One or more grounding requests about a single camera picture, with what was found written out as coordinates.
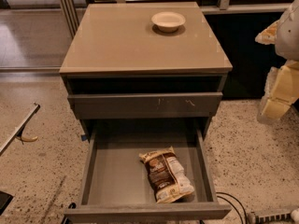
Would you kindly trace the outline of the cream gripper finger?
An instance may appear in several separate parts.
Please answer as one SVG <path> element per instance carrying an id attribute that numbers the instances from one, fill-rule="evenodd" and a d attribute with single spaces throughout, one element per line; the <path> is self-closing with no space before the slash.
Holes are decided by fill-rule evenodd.
<path id="1" fill-rule="evenodd" d="M 262 30 L 255 37 L 255 41 L 263 45 L 273 45 L 276 43 L 278 21 L 274 21 L 267 28 Z"/>

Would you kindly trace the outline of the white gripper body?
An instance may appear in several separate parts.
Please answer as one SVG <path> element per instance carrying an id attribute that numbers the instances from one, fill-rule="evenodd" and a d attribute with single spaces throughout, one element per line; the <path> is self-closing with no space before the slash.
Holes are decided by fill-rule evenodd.
<path id="1" fill-rule="evenodd" d="M 280 120 L 299 99 L 299 62 L 288 60 L 280 68 L 272 67 L 264 85 L 257 120 L 273 123 Z"/>

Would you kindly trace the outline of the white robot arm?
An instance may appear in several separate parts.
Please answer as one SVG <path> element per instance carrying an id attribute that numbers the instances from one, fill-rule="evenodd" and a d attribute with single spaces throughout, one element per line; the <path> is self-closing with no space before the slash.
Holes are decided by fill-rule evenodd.
<path id="1" fill-rule="evenodd" d="M 257 43 L 274 45 L 276 55 L 286 60 L 272 67 L 264 85 L 257 120 L 280 120 L 299 99 L 299 0 L 294 0 L 281 17 L 258 33 Z"/>

